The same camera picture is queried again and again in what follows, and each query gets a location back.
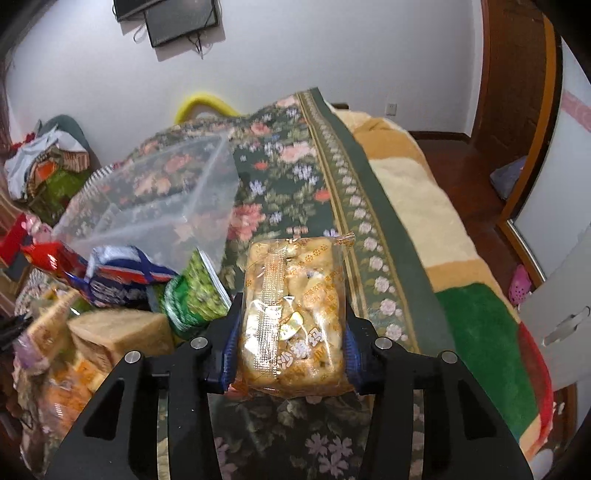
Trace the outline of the square bread block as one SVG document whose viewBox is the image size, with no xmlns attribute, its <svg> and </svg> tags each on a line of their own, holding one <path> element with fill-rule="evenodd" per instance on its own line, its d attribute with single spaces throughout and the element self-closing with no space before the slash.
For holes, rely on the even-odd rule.
<svg viewBox="0 0 591 480">
<path fill-rule="evenodd" d="M 161 313 L 98 309 L 69 320 L 67 326 L 76 349 L 104 373 L 132 350 L 144 356 L 174 350 L 168 319 Z"/>
</svg>

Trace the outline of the green peas snack bag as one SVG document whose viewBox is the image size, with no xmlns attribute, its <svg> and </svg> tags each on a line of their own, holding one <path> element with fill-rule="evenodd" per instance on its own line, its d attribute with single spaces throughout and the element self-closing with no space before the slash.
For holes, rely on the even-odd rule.
<svg viewBox="0 0 591 480">
<path fill-rule="evenodd" d="M 195 250 L 184 271 L 172 278 L 161 297 L 171 330 L 181 340 L 191 340 L 211 321 L 224 317 L 231 299 L 217 277 L 211 259 Z"/>
</svg>

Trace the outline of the blue white snack bag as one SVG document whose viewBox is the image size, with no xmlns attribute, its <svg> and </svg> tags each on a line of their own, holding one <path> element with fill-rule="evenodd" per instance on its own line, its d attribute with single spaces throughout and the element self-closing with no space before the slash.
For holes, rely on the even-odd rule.
<svg viewBox="0 0 591 480">
<path fill-rule="evenodd" d="M 136 310 L 149 310 L 148 290 L 176 276 L 135 246 L 112 245 L 93 248 L 79 273 L 65 273 L 68 284 L 92 306 Z"/>
</svg>

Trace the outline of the red snack bag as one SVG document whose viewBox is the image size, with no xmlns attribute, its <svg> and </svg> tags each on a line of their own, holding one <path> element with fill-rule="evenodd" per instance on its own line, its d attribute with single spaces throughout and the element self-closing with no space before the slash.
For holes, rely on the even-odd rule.
<svg viewBox="0 0 591 480">
<path fill-rule="evenodd" d="M 69 274 L 80 276 L 86 272 L 86 260 L 62 242 L 31 244 L 20 250 L 31 265 L 57 278 L 67 279 Z"/>
</svg>

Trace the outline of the clear bag of pastries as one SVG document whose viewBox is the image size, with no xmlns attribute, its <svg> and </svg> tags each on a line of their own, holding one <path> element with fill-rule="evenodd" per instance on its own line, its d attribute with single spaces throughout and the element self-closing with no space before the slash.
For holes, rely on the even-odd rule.
<svg viewBox="0 0 591 480">
<path fill-rule="evenodd" d="M 353 234 L 252 243 L 245 265 L 235 389 L 339 396 L 346 378 L 346 277 Z"/>
</svg>

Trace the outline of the clear plastic storage bin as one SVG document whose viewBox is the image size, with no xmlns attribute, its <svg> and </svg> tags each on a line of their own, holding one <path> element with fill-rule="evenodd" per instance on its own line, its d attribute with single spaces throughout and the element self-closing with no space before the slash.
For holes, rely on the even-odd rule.
<svg viewBox="0 0 591 480">
<path fill-rule="evenodd" d="M 181 272 L 200 250 L 221 268 L 238 186 L 228 133 L 198 135 L 89 183 L 53 237 L 83 257 L 96 247 L 134 246 Z"/>
</svg>

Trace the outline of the orange rice cracker pack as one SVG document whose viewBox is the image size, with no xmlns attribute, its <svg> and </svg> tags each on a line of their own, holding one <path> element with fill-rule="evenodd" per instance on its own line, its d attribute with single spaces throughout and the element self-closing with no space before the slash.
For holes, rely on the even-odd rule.
<svg viewBox="0 0 591 480">
<path fill-rule="evenodd" d="M 105 378 L 104 372 L 79 354 L 72 362 L 57 357 L 42 376 L 36 396 L 43 432 L 62 440 Z"/>
</svg>

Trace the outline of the purple cracker roll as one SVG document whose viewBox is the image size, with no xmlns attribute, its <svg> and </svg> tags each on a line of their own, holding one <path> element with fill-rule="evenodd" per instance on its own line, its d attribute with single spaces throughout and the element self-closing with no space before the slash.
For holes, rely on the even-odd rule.
<svg viewBox="0 0 591 480">
<path fill-rule="evenodd" d="M 69 341 L 67 320 L 71 307 L 80 298 L 68 290 L 47 307 L 13 342 L 15 358 L 29 375 L 40 375 L 49 369 Z"/>
</svg>

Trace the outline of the beige green plush blanket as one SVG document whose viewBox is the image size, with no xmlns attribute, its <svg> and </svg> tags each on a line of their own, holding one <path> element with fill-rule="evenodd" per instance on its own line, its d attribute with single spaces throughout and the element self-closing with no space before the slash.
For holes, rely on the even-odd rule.
<svg viewBox="0 0 591 480">
<path fill-rule="evenodd" d="M 530 332 L 480 257 L 418 143 L 367 113 L 335 110 L 363 148 L 443 307 L 455 349 L 501 413 L 527 460 L 552 430 L 550 374 Z"/>
</svg>

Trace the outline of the pink plush toy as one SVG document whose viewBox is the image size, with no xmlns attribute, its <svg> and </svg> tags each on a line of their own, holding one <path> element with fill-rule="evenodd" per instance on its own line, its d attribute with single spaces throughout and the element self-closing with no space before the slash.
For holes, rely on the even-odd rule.
<svg viewBox="0 0 591 480">
<path fill-rule="evenodd" d="M 52 240 L 52 228 L 34 214 L 25 215 L 23 228 L 31 237 L 33 244 L 45 244 Z"/>
</svg>

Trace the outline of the red gift box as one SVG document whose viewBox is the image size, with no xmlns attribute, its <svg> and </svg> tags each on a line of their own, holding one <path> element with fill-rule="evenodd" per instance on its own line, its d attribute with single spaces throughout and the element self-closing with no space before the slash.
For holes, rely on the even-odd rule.
<svg viewBox="0 0 591 480">
<path fill-rule="evenodd" d="M 22 242 L 27 236 L 26 214 L 21 213 L 15 220 L 13 226 L 1 237 L 0 259 L 1 267 L 8 268 L 20 252 Z"/>
</svg>

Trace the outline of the pile of clothes on chair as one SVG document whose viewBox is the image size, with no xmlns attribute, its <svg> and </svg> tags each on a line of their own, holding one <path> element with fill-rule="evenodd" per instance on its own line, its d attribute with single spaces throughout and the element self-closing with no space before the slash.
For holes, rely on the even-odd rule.
<svg viewBox="0 0 591 480">
<path fill-rule="evenodd" d="M 1 193 L 15 207 L 54 226 L 98 167 L 79 124 L 58 115 L 39 123 L 1 162 Z"/>
</svg>

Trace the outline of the wooden door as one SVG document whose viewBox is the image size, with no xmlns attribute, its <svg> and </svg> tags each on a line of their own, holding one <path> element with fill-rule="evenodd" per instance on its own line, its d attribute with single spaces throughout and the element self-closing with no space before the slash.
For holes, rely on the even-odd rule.
<svg viewBox="0 0 591 480">
<path fill-rule="evenodd" d="M 507 200 L 525 166 L 542 106 L 546 29 L 531 1 L 481 3 L 483 72 L 472 143 Z"/>
</svg>

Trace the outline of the wall power socket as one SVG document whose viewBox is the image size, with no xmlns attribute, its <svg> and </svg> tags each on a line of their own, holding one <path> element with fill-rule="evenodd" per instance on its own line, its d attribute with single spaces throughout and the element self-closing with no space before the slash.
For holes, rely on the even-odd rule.
<svg viewBox="0 0 591 480">
<path fill-rule="evenodd" d="M 386 106 L 386 115 L 387 116 L 396 116 L 398 113 L 398 104 L 397 103 L 388 103 Z"/>
</svg>

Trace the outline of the small wall monitor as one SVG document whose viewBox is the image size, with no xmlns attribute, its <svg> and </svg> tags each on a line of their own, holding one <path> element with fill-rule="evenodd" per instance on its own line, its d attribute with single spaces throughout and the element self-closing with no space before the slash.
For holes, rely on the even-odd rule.
<svg viewBox="0 0 591 480">
<path fill-rule="evenodd" d="M 150 44 L 160 47 L 180 37 L 218 25 L 217 2 L 213 0 L 167 0 L 144 11 Z"/>
</svg>

